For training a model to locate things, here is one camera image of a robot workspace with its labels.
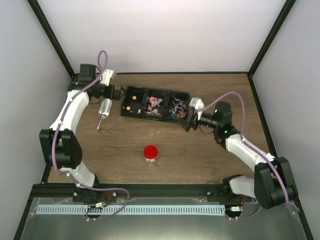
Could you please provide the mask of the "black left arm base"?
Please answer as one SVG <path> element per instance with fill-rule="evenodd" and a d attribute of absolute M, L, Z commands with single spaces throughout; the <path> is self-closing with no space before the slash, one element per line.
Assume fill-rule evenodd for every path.
<path fill-rule="evenodd" d="M 113 203 L 117 200 L 118 193 L 119 190 L 97 191 L 75 185 L 72 200 L 73 202 L 84 204 Z"/>

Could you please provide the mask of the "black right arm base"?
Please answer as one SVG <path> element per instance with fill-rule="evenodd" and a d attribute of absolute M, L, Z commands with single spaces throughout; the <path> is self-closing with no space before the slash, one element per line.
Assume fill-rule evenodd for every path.
<path fill-rule="evenodd" d="M 228 176 L 222 182 L 208 181 L 203 193 L 208 202 L 222 205 L 239 204 L 255 198 L 253 179 L 241 174 Z"/>

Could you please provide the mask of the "clear plastic jar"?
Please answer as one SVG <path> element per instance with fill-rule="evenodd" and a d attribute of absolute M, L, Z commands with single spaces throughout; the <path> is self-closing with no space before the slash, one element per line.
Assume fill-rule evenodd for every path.
<path fill-rule="evenodd" d="M 149 166 L 149 167 L 157 167 L 158 166 L 158 157 L 153 157 L 153 158 L 145 158 L 145 163 Z"/>

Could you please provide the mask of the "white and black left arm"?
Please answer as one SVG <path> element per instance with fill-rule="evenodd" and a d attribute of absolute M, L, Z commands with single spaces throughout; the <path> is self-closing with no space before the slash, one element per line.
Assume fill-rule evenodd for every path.
<path fill-rule="evenodd" d="M 81 64 L 80 72 L 71 81 L 63 107 L 48 129 L 42 129 L 39 140 L 47 164 L 50 164 L 58 175 L 73 178 L 78 188 L 85 189 L 84 195 L 89 201 L 97 202 L 102 196 L 102 189 L 95 174 L 90 172 L 83 162 L 83 151 L 76 138 L 80 118 L 92 98 L 103 98 L 98 110 L 102 121 L 111 112 L 112 101 L 120 100 L 124 88 L 116 88 L 110 83 L 115 72 L 101 68 L 96 73 L 96 66 Z"/>

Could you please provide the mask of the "black candy tray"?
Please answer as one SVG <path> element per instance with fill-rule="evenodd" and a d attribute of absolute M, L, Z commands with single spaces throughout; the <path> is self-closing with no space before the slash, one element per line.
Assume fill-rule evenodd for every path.
<path fill-rule="evenodd" d="M 188 118 L 190 93 L 175 90 L 128 86 L 121 103 L 123 117 L 176 122 Z"/>

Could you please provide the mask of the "silver metal scoop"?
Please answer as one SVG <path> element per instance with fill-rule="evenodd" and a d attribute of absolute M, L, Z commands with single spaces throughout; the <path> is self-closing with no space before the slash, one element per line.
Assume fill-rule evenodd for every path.
<path fill-rule="evenodd" d="M 101 102 L 99 110 L 98 110 L 99 122 L 98 122 L 98 125 L 96 128 L 97 130 L 100 129 L 102 121 L 109 117 L 110 112 L 111 112 L 111 108 L 112 108 L 112 100 L 111 99 L 106 98 Z"/>

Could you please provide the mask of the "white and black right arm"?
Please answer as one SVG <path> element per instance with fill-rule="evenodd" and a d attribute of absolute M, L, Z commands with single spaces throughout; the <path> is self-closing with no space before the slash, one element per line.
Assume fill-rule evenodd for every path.
<path fill-rule="evenodd" d="M 231 105 L 225 101 L 215 104 L 214 112 L 205 111 L 203 101 L 193 97 L 189 102 L 192 115 L 183 121 L 186 132 L 197 130 L 201 126 L 213 130 L 218 145 L 242 160 L 254 173 L 253 178 L 235 175 L 225 179 L 222 188 L 223 198 L 229 202 L 240 195 L 257 200 L 261 207 L 270 209 L 287 205 L 298 197 L 298 190 L 289 161 L 284 157 L 275 157 L 249 142 L 232 123 Z"/>

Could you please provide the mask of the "red jar lid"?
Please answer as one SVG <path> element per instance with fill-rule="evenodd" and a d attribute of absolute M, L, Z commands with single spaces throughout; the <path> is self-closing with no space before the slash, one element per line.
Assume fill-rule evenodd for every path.
<path fill-rule="evenodd" d="M 143 150 L 143 155 L 146 159 L 155 159 L 158 156 L 158 149 L 154 145 L 147 145 Z"/>

